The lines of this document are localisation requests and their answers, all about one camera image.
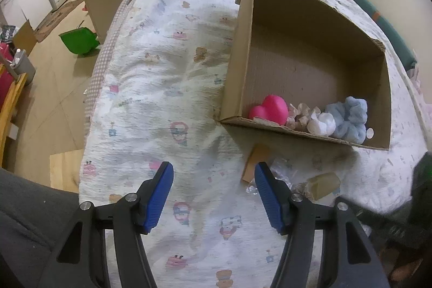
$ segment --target doormat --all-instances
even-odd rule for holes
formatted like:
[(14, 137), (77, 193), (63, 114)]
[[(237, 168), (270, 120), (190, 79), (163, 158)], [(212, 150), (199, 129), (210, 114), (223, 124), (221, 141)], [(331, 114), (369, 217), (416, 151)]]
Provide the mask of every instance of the doormat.
[(72, 10), (74, 10), (84, 0), (76, 0), (63, 4), (54, 13), (50, 13), (44, 22), (35, 31), (35, 37), (38, 42), (42, 42), (51, 31), (62, 21)]

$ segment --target blanket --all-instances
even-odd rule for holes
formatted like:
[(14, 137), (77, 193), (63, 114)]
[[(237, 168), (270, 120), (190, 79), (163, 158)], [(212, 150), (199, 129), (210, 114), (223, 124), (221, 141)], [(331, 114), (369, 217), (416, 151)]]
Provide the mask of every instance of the blanket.
[[(143, 236), (158, 287), (270, 286), (285, 238), (270, 226), (260, 197), (246, 193), (240, 180), (257, 142), (281, 154), (303, 180), (335, 172), (341, 194), (379, 212), (409, 199), (412, 168), (426, 142), (401, 63), (353, 0), (322, 1), (386, 47), (389, 151), (221, 125), (217, 118), (238, 12), (234, 0), (122, 3), (101, 59), (111, 56), (91, 116), (79, 198), (95, 205), (115, 202), (153, 177), (162, 161), (174, 165), (159, 224)], [(317, 232), (311, 287), (321, 239)], [(120, 287), (112, 233), (106, 243), (112, 287)]]

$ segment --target white plush toy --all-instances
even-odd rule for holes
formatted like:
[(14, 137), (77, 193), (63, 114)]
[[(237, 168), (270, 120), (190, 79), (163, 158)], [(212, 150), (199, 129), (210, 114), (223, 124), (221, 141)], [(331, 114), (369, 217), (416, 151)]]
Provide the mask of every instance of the white plush toy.
[(336, 129), (332, 114), (312, 114), (308, 123), (308, 131), (314, 135), (330, 136)]

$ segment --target blue gripper pad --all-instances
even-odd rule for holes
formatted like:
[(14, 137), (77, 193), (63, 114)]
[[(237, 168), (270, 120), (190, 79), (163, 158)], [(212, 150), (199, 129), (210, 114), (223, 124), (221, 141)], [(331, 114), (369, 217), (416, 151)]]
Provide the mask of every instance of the blue gripper pad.
[(173, 181), (174, 169), (170, 163), (164, 161), (152, 179), (152, 183), (156, 182), (156, 185), (153, 185), (153, 192), (147, 203), (146, 220), (143, 226), (145, 231), (150, 232), (158, 224)]
[(255, 183), (269, 218), (271, 227), (278, 233), (285, 234), (286, 224), (282, 214), (282, 204), (288, 205), (291, 192), (283, 181), (274, 178), (266, 163), (258, 163), (255, 167)]

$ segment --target dark cloth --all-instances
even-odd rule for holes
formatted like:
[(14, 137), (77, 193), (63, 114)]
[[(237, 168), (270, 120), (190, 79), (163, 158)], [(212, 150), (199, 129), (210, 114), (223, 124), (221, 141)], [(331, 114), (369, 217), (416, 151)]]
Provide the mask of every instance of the dark cloth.
[[(78, 194), (36, 184), (0, 168), (0, 254), (25, 288), (37, 287)], [(0, 287), (7, 287), (0, 260)]]

